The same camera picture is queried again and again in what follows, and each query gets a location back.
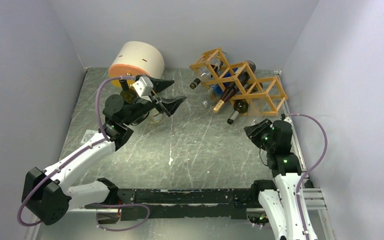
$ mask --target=white cylinder container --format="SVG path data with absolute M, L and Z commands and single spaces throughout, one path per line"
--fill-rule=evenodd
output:
M 121 75 L 146 74 L 160 79 L 164 71 L 164 59 L 160 51 L 145 42 L 126 42 L 118 53 L 112 65 L 109 67 L 110 78 Z M 121 87 L 119 81 L 112 81 L 116 87 Z

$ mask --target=gray wall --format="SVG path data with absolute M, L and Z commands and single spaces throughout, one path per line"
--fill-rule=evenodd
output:
M 50 0 L 87 67 L 109 67 L 128 41 L 159 49 L 187 68 L 222 47 L 230 61 L 279 70 L 318 0 Z
M 84 72 L 47 0 L 0 0 L 0 240 L 23 239 L 25 174 L 58 159 Z
M 384 239 L 384 0 L 320 0 L 282 73 L 292 112 L 329 147 L 311 174 L 338 240 Z M 306 163 L 322 134 L 296 119 Z

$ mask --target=gray floor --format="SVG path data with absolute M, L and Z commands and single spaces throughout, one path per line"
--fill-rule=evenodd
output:
M 256 72 L 257 77 L 271 74 Z M 61 158 L 81 146 L 86 130 L 98 129 L 95 97 L 107 77 L 107 68 L 87 71 Z M 263 118 L 240 116 L 228 125 L 233 107 L 227 103 L 217 114 L 204 108 L 204 87 L 189 88 L 192 70 L 166 69 L 162 78 L 175 80 L 162 97 L 186 96 L 187 100 L 172 117 L 164 116 L 159 123 L 146 119 L 132 127 L 134 134 L 128 143 L 92 166 L 76 185 L 105 177 L 119 188 L 249 188 L 254 180 L 272 178 L 261 163 L 258 148 L 243 130 Z M 101 94 L 101 109 L 109 95 L 119 92 L 120 88 L 107 84 Z M 261 155 L 265 162 L 265 153 Z

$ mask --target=wine bottle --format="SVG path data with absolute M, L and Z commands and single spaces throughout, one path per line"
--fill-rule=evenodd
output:
M 248 102 L 245 99 L 236 100 L 234 101 L 233 109 L 232 115 L 227 119 L 228 124 L 233 124 L 239 114 L 248 112 Z
M 133 88 L 129 87 L 126 80 L 120 80 L 120 85 L 122 88 L 120 95 L 127 104 L 131 104 L 138 97 L 138 94 Z
M 256 65 L 252 61 L 247 61 L 249 64 L 249 67 L 251 68 L 252 72 L 256 71 Z M 245 84 L 250 79 L 250 75 L 245 70 L 240 73 L 240 75 L 237 77 L 239 79 L 239 82 L 245 86 Z M 233 97 L 237 92 L 239 92 L 238 86 L 236 86 L 236 83 L 234 81 L 231 81 L 229 85 L 224 89 L 223 95 L 221 95 L 220 100 L 218 100 L 215 107 L 212 109 L 214 113 L 218 113 L 220 108 L 227 102 L 231 97 Z
M 222 51 L 222 54 L 224 55 L 224 57 L 227 57 L 227 55 L 224 51 Z M 216 72 L 216 73 L 219 71 L 219 69 L 224 64 L 222 62 L 220 56 L 218 56 L 218 55 L 216 57 L 212 58 L 209 61 L 209 63 L 210 63 L 210 66 L 212 67 L 212 69 L 214 70 L 214 72 Z M 201 82 L 204 82 L 204 83 L 208 82 L 213 77 L 210 70 L 206 66 L 201 67 L 200 72 L 201 72 L 201 75 L 199 75 L 199 77 L 195 78 L 195 80 L 193 80 L 193 82 L 190 83 L 189 87 L 191 89 L 195 89 Z

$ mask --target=wooden wine rack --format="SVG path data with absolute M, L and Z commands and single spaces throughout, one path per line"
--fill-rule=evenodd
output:
M 220 68 L 222 74 L 218 75 L 216 71 L 211 67 L 210 60 L 213 58 L 219 58 L 223 62 L 223 66 Z M 233 96 L 229 102 L 233 105 L 235 100 L 245 99 L 248 102 L 248 112 L 241 114 L 242 116 L 278 116 L 279 109 L 282 107 L 285 100 L 288 99 L 288 95 L 285 93 L 280 78 L 278 75 L 272 77 L 256 78 L 251 70 L 248 62 L 239 62 L 235 64 L 229 64 L 228 60 L 222 53 L 222 49 L 216 48 L 211 51 L 204 52 L 201 57 L 192 65 L 189 66 L 197 75 L 201 74 L 200 69 L 206 67 L 213 76 L 213 79 L 208 82 L 201 82 L 206 89 L 209 89 L 211 85 L 218 84 L 221 90 L 225 90 L 224 83 L 235 82 L 239 88 L 238 94 Z M 250 78 L 246 83 L 246 90 L 238 79 L 238 76 L 245 71 L 249 74 Z M 266 89 L 263 89 L 262 83 L 270 82 Z M 276 87 L 279 94 L 271 95 L 270 90 Z M 273 100 L 279 100 L 280 102 L 275 105 Z M 270 111 L 264 111 L 265 103 L 268 104 Z

